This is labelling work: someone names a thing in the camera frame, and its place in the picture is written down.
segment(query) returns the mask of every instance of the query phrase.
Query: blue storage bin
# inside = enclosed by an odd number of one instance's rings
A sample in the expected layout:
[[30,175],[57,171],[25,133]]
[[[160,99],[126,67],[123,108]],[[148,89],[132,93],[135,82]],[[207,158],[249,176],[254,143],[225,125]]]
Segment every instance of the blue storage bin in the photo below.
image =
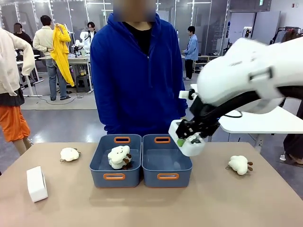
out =
[[[141,139],[139,135],[106,135],[101,138],[89,166],[96,187],[122,188],[139,184]],[[108,163],[107,155],[112,148],[125,145],[130,147],[132,167],[114,170]]]
[[142,167],[148,187],[187,187],[193,164],[169,135],[143,137]]

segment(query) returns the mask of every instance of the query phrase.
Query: orange pants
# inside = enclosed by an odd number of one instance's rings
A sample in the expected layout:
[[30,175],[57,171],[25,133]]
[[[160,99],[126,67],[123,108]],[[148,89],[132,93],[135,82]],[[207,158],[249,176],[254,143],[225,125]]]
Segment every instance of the orange pants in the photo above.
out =
[[29,126],[21,113],[20,106],[0,105],[0,126],[7,142],[21,140],[30,134]]

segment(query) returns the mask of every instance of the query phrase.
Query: white shirt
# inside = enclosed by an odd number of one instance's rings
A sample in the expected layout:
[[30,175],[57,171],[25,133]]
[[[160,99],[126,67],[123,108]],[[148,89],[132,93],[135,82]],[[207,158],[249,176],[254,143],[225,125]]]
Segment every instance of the white shirt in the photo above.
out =
[[15,49],[23,50],[22,74],[28,76],[35,67],[31,45],[0,28],[0,94],[9,93],[16,96],[14,91],[20,88]]
[[43,26],[41,29],[36,31],[33,39],[33,47],[43,52],[46,59],[51,58],[51,53],[46,51],[47,48],[53,48],[53,30],[51,27]]
[[82,42],[84,43],[83,48],[85,49],[86,53],[90,52],[90,45],[91,45],[91,42],[93,41],[94,34],[95,34],[95,32],[88,32],[88,31],[81,32],[81,34],[80,34],[80,39],[82,39]]

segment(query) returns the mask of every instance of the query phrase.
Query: white sheep plush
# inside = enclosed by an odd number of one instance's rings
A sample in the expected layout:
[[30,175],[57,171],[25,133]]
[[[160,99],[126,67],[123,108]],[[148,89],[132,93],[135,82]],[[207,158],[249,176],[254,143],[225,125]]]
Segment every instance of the white sheep plush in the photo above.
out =
[[79,152],[74,148],[63,148],[60,152],[61,162],[71,162],[79,158]]
[[132,160],[132,156],[129,154],[129,146],[119,146],[112,148],[108,154],[108,162],[113,169],[121,169]]
[[247,160],[247,158],[245,158],[244,156],[240,155],[240,156],[232,156],[231,160],[229,161],[228,165],[234,170],[236,171],[239,175],[244,175],[247,173],[247,170],[249,169],[250,171],[252,171],[252,168],[250,166],[252,166],[253,163],[249,162]]

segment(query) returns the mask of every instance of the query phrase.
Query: ceiling light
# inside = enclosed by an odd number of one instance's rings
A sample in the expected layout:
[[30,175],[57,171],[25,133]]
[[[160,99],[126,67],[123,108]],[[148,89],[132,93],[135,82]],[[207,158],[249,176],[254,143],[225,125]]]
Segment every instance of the ceiling light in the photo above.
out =
[[194,4],[210,4],[211,2],[194,2]]
[[101,2],[87,2],[89,5],[111,5],[112,3],[107,2],[107,3],[101,3]]

